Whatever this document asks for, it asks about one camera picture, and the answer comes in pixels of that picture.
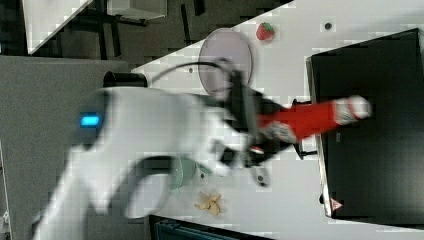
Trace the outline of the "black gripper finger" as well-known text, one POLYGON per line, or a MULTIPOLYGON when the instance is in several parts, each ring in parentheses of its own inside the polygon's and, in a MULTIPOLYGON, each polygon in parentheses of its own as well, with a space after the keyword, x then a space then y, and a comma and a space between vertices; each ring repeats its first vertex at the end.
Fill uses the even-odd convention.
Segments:
POLYGON ((263 95, 258 95, 256 97, 256 104, 257 112, 260 115, 271 115, 280 111, 288 111, 287 107, 283 107, 279 103, 274 102, 271 99, 264 97, 263 95))
POLYGON ((253 155, 255 157, 270 157, 297 142, 298 139, 291 130, 261 129, 259 138, 253 145, 253 155))

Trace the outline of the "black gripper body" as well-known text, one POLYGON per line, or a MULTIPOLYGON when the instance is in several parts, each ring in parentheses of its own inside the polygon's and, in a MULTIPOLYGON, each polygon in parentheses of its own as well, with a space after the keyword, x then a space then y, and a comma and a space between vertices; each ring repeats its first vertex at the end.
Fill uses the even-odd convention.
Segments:
POLYGON ((255 157, 253 155, 253 145, 259 138, 259 131, 261 129, 270 129, 269 127, 260 126, 260 118, 271 117, 273 114, 260 115, 257 112, 256 97, 263 94, 245 85, 242 82, 242 73, 240 71, 231 71, 228 78, 232 87, 227 98, 221 102, 221 106, 234 117, 234 120, 228 120, 228 123, 236 130, 248 135, 245 166, 259 166, 274 156, 255 157))

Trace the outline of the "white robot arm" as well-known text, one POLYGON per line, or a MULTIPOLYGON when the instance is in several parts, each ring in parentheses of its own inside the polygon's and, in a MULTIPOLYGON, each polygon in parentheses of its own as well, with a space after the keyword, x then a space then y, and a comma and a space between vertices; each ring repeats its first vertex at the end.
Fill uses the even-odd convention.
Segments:
POLYGON ((255 166, 298 142, 287 124, 259 124, 261 107, 278 105, 228 73, 230 94, 207 95, 155 88, 101 88, 86 101, 75 143, 31 240, 83 240, 88 209, 120 221, 160 210, 179 159, 226 176, 233 160, 255 166))

